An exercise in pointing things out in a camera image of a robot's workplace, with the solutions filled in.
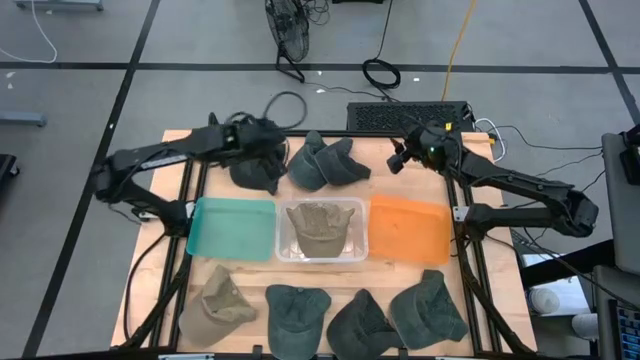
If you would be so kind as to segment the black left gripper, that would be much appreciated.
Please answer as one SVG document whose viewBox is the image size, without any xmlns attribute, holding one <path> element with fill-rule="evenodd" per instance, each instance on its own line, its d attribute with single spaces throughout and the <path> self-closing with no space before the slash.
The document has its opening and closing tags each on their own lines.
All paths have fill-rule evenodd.
<svg viewBox="0 0 640 360">
<path fill-rule="evenodd" d="M 269 157 L 275 167 L 286 167 L 288 150 L 279 147 L 287 141 L 284 130 L 266 118 L 242 118 L 225 122 L 232 129 L 231 149 L 226 161 L 244 161 Z"/>
</svg>

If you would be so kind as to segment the dark green baseball cap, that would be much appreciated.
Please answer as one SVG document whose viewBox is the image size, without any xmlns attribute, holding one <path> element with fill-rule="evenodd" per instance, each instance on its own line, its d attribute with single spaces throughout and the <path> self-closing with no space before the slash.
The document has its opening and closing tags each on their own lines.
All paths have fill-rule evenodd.
<svg viewBox="0 0 640 360">
<path fill-rule="evenodd" d="M 460 342 L 469 331 L 438 270 L 424 270 L 417 284 L 396 295 L 390 317 L 402 342 L 412 350 L 445 340 Z"/>
<path fill-rule="evenodd" d="M 268 345 L 278 360 L 310 360 L 318 350 L 331 297 L 320 288 L 270 285 Z"/>
<path fill-rule="evenodd" d="M 295 185 L 314 192 L 327 184 L 315 160 L 315 155 L 325 147 L 326 143 L 317 131 L 307 133 L 304 144 L 288 164 L 288 176 Z"/>
</svg>

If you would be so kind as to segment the clear plastic bin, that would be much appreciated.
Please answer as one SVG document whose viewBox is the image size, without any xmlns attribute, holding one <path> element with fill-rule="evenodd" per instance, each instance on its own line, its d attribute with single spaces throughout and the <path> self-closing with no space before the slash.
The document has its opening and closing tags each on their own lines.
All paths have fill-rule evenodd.
<svg viewBox="0 0 640 360">
<path fill-rule="evenodd" d="M 347 238 L 343 252 L 333 258 L 307 258 L 302 253 L 294 227 L 289 220 L 286 209 L 295 208 L 300 203 L 328 202 L 334 203 L 346 209 L 355 209 L 348 228 Z M 315 197 L 301 198 L 282 202 L 278 207 L 275 255 L 285 263 L 354 263 L 367 258 L 369 253 L 367 227 L 367 209 L 365 203 L 355 197 Z"/>
</svg>

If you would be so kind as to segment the tan baseball cap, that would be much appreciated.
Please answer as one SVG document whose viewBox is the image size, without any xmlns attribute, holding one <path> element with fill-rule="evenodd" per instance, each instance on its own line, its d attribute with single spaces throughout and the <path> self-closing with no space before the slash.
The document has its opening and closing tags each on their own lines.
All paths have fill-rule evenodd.
<svg viewBox="0 0 640 360">
<path fill-rule="evenodd" d="M 179 329 L 189 343 L 208 347 L 256 318 L 257 310 L 242 295 L 230 270 L 218 265 L 183 309 Z"/>
</svg>

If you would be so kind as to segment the black perforated computer case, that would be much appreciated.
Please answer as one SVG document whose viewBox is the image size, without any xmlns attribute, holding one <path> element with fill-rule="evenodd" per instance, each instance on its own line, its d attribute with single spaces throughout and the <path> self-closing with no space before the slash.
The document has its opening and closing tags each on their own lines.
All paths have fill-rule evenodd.
<svg viewBox="0 0 640 360">
<path fill-rule="evenodd" d="M 475 116 L 466 101 L 425 102 L 351 102 L 347 105 L 347 129 L 353 131 L 389 132 L 400 122 L 411 119 L 423 123 L 436 122 L 462 132 L 474 130 Z"/>
</svg>

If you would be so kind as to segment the orange plastic bin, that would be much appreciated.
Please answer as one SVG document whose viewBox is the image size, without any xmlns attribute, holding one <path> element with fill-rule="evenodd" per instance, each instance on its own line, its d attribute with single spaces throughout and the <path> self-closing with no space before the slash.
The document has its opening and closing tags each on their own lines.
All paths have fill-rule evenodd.
<svg viewBox="0 0 640 360">
<path fill-rule="evenodd" d="M 437 203 L 375 195 L 370 200 L 369 254 L 429 266 L 449 262 L 450 209 Z"/>
</svg>

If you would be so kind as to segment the grey folded cloth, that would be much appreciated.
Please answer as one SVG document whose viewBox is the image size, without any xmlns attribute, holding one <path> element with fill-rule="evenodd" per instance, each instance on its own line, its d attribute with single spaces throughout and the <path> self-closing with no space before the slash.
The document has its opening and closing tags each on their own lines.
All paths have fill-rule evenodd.
<svg viewBox="0 0 640 360">
<path fill-rule="evenodd" d="M 305 257 L 333 258 L 343 252 L 355 209 L 328 202 L 306 202 L 287 208 L 286 214 Z"/>
</svg>

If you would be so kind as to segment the teal plastic bin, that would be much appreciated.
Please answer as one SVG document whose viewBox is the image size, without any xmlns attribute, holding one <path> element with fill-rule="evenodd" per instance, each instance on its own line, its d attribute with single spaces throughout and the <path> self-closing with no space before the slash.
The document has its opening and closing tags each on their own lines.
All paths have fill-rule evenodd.
<svg viewBox="0 0 640 360">
<path fill-rule="evenodd" d="M 186 251 L 205 258 L 266 262 L 274 250 L 275 210 L 269 200 L 200 198 Z"/>
</svg>

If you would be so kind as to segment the black floor fan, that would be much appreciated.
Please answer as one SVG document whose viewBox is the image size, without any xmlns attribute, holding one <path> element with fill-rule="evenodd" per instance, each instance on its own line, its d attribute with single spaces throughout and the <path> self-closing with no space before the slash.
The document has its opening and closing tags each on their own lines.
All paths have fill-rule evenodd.
<svg viewBox="0 0 640 360">
<path fill-rule="evenodd" d="M 309 52 L 309 22 L 301 1 L 265 0 L 265 13 L 277 46 L 276 70 L 304 83 L 297 63 Z"/>
</svg>

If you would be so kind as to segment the white cylinder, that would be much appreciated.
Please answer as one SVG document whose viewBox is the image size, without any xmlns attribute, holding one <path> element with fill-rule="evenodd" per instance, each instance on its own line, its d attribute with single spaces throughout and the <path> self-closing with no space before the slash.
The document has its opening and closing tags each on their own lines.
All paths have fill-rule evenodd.
<svg viewBox="0 0 640 360">
<path fill-rule="evenodd" d="M 547 288 L 533 288 L 527 293 L 529 309 L 537 315 L 553 315 L 560 308 L 558 295 Z"/>
<path fill-rule="evenodd" d="M 577 314 L 571 319 L 574 333 L 582 339 L 595 341 L 599 339 L 599 323 L 596 313 Z"/>
</svg>

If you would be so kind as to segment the black device on panel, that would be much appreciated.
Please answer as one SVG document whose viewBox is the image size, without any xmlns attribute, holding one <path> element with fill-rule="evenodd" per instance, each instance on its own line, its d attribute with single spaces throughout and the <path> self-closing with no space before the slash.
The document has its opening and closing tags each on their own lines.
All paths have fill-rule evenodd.
<svg viewBox="0 0 640 360">
<path fill-rule="evenodd" d="M 622 168 L 629 184 L 640 186 L 640 124 L 621 132 L 624 150 L 619 154 Z"/>
</svg>

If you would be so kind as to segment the grey monitor panel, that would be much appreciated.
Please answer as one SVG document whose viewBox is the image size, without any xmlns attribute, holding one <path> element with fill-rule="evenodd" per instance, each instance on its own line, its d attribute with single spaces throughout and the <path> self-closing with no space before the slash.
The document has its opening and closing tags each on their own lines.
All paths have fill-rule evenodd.
<svg viewBox="0 0 640 360">
<path fill-rule="evenodd" d="M 616 265 L 640 276 L 640 185 L 629 184 L 620 154 L 623 138 L 607 133 L 601 138 Z"/>
</svg>

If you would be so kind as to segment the grey metal desk foot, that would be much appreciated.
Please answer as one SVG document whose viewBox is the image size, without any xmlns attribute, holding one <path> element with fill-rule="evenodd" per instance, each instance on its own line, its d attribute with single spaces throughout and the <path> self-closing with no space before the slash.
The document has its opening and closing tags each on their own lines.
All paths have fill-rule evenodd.
<svg viewBox="0 0 640 360">
<path fill-rule="evenodd" d="M 42 113 L 0 111 L 0 124 L 44 127 L 47 118 Z"/>
<path fill-rule="evenodd" d="M 93 8 L 98 12 L 104 10 L 102 0 L 11 0 L 18 8 L 25 9 L 29 7 L 44 8 Z"/>
</svg>

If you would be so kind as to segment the black stand foot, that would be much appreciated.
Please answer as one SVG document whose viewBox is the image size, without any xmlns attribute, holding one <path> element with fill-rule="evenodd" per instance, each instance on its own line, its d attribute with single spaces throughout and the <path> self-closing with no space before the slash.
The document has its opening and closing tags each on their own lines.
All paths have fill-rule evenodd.
<svg viewBox="0 0 640 360">
<path fill-rule="evenodd" d="M 20 174 L 17 158 L 11 154 L 0 154 L 0 183 Z"/>
</svg>

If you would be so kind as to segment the keypad with blue keys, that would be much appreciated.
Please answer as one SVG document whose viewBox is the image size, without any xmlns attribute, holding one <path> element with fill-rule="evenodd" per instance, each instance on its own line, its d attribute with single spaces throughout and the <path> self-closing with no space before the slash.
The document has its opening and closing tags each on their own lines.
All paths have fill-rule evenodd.
<svg viewBox="0 0 640 360">
<path fill-rule="evenodd" d="M 616 360 L 640 360 L 640 311 L 608 301 Z"/>
</svg>

